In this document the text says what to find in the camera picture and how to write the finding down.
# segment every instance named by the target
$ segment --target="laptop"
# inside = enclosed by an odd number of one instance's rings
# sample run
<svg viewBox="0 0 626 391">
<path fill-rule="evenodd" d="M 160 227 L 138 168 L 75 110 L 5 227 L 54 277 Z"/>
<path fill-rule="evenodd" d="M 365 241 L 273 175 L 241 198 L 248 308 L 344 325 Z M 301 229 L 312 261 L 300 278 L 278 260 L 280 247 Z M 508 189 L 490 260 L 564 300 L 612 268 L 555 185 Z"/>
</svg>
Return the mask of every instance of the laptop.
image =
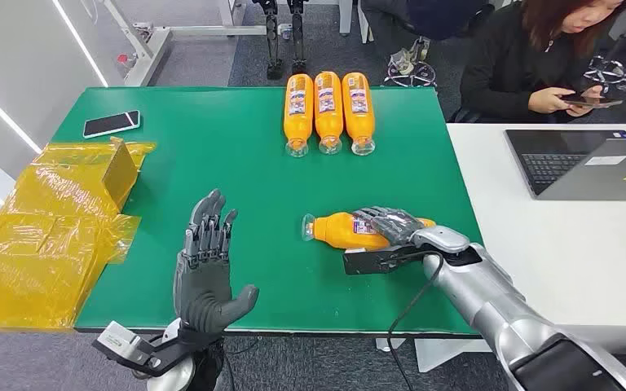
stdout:
<svg viewBox="0 0 626 391">
<path fill-rule="evenodd" d="M 608 138 L 624 130 L 506 130 L 532 195 L 536 198 Z"/>
<path fill-rule="evenodd" d="M 537 198 L 626 201 L 626 138 L 607 139 Z"/>
</svg>

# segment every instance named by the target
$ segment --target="yellow packaging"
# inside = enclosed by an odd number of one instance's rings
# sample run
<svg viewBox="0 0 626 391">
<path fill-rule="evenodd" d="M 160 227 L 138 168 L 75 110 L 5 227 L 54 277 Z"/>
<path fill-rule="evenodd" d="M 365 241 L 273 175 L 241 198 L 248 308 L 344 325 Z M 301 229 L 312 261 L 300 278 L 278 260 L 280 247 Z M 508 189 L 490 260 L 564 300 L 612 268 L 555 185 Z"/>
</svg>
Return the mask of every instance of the yellow packaging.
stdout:
<svg viewBox="0 0 626 391">
<path fill-rule="evenodd" d="M 335 72 L 322 72 L 315 77 L 315 131 L 320 136 L 318 148 L 326 155 L 342 149 L 340 136 L 344 130 L 342 85 Z"/>
<path fill-rule="evenodd" d="M 71 328 L 140 217 L 118 214 L 152 143 L 54 143 L 0 209 L 0 328 Z"/>
<path fill-rule="evenodd" d="M 435 222 L 427 218 L 418 220 L 424 226 L 435 225 Z M 318 218 L 307 214 L 302 222 L 302 238 L 321 240 L 335 248 L 377 250 L 390 245 L 370 224 L 346 212 Z"/>
<path fill-rule="evenodd" d="M 366 76 L 359 72 L 348 73 L 344 76 L 342 97 L 344 98 L 346 132 L 353 140 L 351 151 L 356 155 L 368 155 L 376 149 L 376 144 L 373 142 L 376 120 Z"/>
<path fill-rule="evenodd" d="M 293 157 L 308 153 L 308 138 L 313 133 L 313 81 L 305 73 L 287 81 L 284 97 L 285 150 Z"/>
</svg>

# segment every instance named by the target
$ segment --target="woman's hand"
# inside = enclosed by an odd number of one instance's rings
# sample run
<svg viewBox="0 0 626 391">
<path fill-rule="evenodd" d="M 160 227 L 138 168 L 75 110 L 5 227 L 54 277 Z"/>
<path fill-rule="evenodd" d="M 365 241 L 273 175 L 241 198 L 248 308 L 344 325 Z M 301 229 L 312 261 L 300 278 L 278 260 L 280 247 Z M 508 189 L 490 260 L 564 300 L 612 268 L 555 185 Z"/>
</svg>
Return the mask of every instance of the woman's hand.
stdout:
<svg viewBox="0 0 626 391">
<path fill-rule="evenodd" d="M 594 86 L 586 90 L 582 96 L 588 96 L 589 98 L 601 98 L 601 86 Z M 582 106 L 571 105 L 567 111 L 568 116 L 583 116 L 584 114 L 591 112 L 593 108 L 585 108 Z"/>
<path fill-rule="evenodd" d="M 571 110 L 571 105 L 563 102 L 560 97 L 574 94 L 573 90 L 567 88 L 549 87 L 538 90 L 529 96 L 529 110 L 550 114 L 558 110 Z"/>
</svg>

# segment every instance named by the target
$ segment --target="yellow plastic bag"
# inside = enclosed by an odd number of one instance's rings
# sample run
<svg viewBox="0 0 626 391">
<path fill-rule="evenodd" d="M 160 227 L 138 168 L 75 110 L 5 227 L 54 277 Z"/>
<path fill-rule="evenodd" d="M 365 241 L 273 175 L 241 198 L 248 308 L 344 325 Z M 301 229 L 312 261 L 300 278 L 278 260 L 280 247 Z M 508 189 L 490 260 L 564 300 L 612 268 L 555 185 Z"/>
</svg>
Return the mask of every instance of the yellow plastic bag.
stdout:
<svg viewBox="0 0 626 391">
<path fill-rule="evenodd" d="M 153 143 L 50 144 L 0 210 L 0 328 L 71 328 L 140 217 L 118 214 Z"/>
</svg>

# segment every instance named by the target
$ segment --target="black phone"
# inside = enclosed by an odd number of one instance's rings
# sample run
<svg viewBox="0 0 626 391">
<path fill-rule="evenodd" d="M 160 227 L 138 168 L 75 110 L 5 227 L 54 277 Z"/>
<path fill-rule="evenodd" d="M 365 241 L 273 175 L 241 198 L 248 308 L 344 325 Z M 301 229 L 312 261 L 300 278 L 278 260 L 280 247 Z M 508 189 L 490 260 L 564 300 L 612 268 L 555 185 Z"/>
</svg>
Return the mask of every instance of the black phone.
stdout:
<svg viewBox="0 0 626 391">
<path fill-rule="evenodd" d="M 583 108 L 609 108 L 621 104 L 623 101 L 619 99 L 609 98 L 590 98 L 580 94 L 564 95 L 560 99 L 567 104 L 582 106 Z"/>
<path fill-rule="evenodd" d="M 104 134 L 135 129 L 139 126 L 140 112 L 138 110 L 122 112 L 113 116 L 85 121 L 85 126 L 82 129 L 82 137 L 93 138 Z"/>
</svg>

